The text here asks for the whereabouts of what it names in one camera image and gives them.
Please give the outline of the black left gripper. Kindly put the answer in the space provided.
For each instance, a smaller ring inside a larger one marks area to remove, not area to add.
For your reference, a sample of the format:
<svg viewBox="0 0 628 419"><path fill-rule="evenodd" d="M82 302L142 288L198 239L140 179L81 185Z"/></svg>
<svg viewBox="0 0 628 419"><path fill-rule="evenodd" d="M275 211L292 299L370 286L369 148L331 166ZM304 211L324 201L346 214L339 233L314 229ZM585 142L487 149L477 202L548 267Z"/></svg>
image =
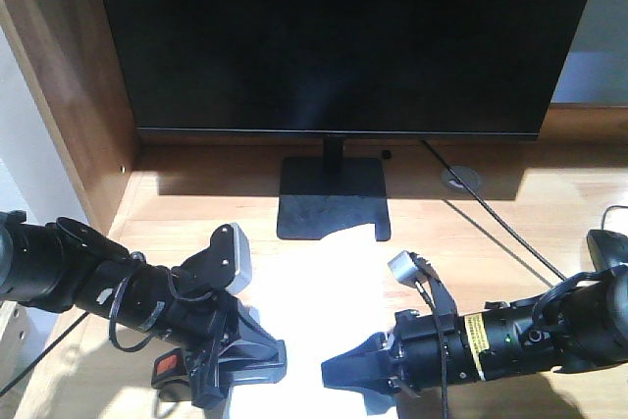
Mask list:
<svg viewBox="0 0 628 419"><path fill-rule="evenodd" d="M201 409L216 408L235 386L275 384L288 368L285 342L266 332L235 295L213 288L209 269L209 251L159 268L165 307L156 331L188 351L191 403Z"/></svg>

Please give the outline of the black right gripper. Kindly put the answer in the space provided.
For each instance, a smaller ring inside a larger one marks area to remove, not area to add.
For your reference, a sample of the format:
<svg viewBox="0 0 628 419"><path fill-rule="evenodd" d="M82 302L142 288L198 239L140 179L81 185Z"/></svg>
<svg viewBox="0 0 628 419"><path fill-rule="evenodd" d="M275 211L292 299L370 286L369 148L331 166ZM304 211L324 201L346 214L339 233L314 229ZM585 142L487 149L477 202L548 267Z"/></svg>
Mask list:
<svg viewBox="0 0 628 419"><path fill-rule="evenodd" d="M450 385L479 380L467 324L472 317L442 319L446 379ZM394 406L393 396L404 388L419 393L442 384L441 346L431 315L413 310L395 314L391 351L388 335L378 332L356 348L321 364L323 386L362 395L367 414L384 414Z"/></svg>

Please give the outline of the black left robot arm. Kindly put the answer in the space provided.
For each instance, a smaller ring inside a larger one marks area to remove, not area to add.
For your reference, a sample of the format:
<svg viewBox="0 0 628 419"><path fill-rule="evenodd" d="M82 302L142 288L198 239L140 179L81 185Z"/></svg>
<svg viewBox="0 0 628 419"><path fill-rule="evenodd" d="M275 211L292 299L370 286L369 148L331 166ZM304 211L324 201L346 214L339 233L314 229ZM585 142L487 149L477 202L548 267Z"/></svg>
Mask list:
<svg viewBox="0 0 628 419"><path fill-rule="evenodd" d="M153 366L151 386L164 401L211 410L231 388L274 384L287 372L283 341L243 307L251 280L248 239L235 223L217 228L207 248L174 268L153 266L95 229L60 217L31 225L23 211L1 215L1 298L62 313L73 307L173 345Z"/></svg>

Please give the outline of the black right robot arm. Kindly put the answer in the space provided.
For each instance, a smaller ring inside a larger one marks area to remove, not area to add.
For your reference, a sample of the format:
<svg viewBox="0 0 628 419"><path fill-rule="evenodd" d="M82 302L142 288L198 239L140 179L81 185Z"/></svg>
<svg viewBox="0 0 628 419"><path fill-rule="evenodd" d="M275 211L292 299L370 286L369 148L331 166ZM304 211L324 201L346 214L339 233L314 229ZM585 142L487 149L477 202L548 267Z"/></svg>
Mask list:
<svg viewBox="0 0 628 419"><path fill-rule="evenodd" d="M556 370L584 373L627 361L627 267L582 272L547 292L488 302L460 316L436 272L417 261L401 281L431 309L396 313L390 333L322 363L328 389L382 397Z"/></svg>

